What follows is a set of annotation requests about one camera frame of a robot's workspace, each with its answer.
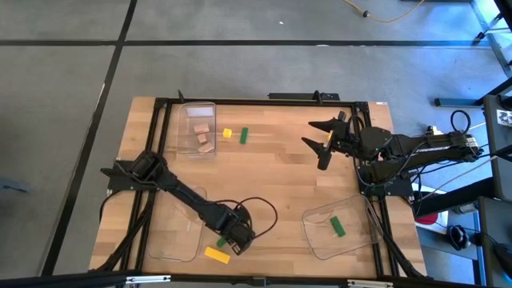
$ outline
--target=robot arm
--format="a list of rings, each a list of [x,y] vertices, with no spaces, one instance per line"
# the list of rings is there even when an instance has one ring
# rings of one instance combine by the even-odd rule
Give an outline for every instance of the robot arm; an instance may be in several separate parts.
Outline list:
[[[385,186],[409,170],[445,160],[474,162],[483,152],[471,135],[461,131],[408,137],[379,127],[363,127],[354,134],[350,131],[350,124],[362,124],[360,119],[351,117],[345,121],[345,118],[346,114],[340,112],[338,118],[329,121],[309,122],[311,126],[330,133],[327,144],[308,138],[302,140],[318,155],[320,170],[327,169],[332,152],[360,160],[361,165],[355,168],[360,182],[368,186]]]
[[[126,167],[116,164],[114,169],[103,168],[102,172],[116,181],[128,182],[134,190],[160,189],[171,193],[196,211],[206,227],[223,237],[237,255],[247,250],[255,238],[249,211],[243,205],[231,209],[204,199],[179,181],[167,168],[164,157],[155,152],[142,152]]]

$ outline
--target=green block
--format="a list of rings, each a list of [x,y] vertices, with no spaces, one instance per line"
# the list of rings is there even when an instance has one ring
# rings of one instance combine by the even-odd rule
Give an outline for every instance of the green block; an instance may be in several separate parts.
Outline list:
[[[249,133],[249,128],[242,128],[242,135],[240,135],[240,144],[246,144],[247,142],[247,134]]]
[[[218,241],[217,241],[217,247],[220,248],[222,246],[224,246],[224,244],[226,244],[226,240],[224,238],[220,238]]]
[[[330,219],[330,224],[333,226],[336,234],[338,234],[338,237],[345,236],[345,230],[343,229],[342,224],[339,222],[338,217],[332,217]]]

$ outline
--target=small wooden cube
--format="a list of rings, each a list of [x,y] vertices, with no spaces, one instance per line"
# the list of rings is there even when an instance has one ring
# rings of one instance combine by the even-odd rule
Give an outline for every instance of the small wooden cube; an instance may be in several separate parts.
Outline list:
[[[198,140],[199,140],[199,143],[201,143],[201,144],[208,142],[208,139],[206,139],[206,134],[199,134]]]
[[[214,150],[214,146],[211,145],[210,142],[207,142],[205,145],[198,148],[198,151],[201,153],[208,153]]]
[[[196,134],[208,133],[208,132],[210,132],[210,128],[208,127],[208,124],[206,124],[206,123],[197,124],[196,126],[194,126],[194,132]]]

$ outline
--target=clear plastic bin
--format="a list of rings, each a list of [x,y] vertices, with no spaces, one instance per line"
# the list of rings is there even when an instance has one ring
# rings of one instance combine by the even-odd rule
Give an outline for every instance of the clear plastic bin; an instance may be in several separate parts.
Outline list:
[[[208,132],[196,133],[195,126],[208,126]],[[217,111],[212,102],[190,102],[181,105],[179,110],[178,136],[176,149],[179,154],[192,158],[215,156],[217,150]],[[205,143],[200,143],[198,135],[206,136],[207,143],[213,149],[201,152],[199,149]]]
[[[374,244],[382,239],[382,228],[378,224],[370,202],[361,195],[307,210],[302,215],[302,224],[313,254],[320,260]],[[339,237],[330,219],[337,217],[345,235]]]
[[[206,199],[206,190],[191,187]],[[204,226],[199,215],[171,193],[157,192],[148,251],[151,258],[176,262],[190,262],[198,254]]]

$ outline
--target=floor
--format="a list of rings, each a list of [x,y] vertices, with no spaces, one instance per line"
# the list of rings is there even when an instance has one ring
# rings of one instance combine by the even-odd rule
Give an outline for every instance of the floor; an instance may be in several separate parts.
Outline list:
[[[483,1],[478,6],[492,5]],[[415,5],[357,3],[380,18]],[[117,40],[129,4],[0,0],[0,39]],[[403,20],[382,24],[339,0],[146,0],[136,6],[127,39],[471,41],[481,29],[469,3],[426,2]],[[113,46],[0,46],[0,175],[32,187],[28,194],[0,190],[0,226],[9,230],[0,240],[0,278],[39,273],[113,52]],[[348,101],[388,102],[394,132],[416,135],[428,125],[452,130],[453,109],[434,107],[434,98],[479,98],[505,79],[488,46],[125,47],[55,272],[88,268],[106,192],[99,169],[111,166],[117,154],[134,96],[176,97],[178,89],[190,98],[335,92]],[[468,112],[472,123],[484,121],[480,110]],[[465,125],[461,118],[456,123]],[[487,142],[484,126],[471,133]],[[428,174],[423,182],[437,187],[474,165]],[[485,166],[444,189],[488,175]],[[434,252],[424,255],[428,263]],[[436,278],[466,281],[456,270],[427,269]]]

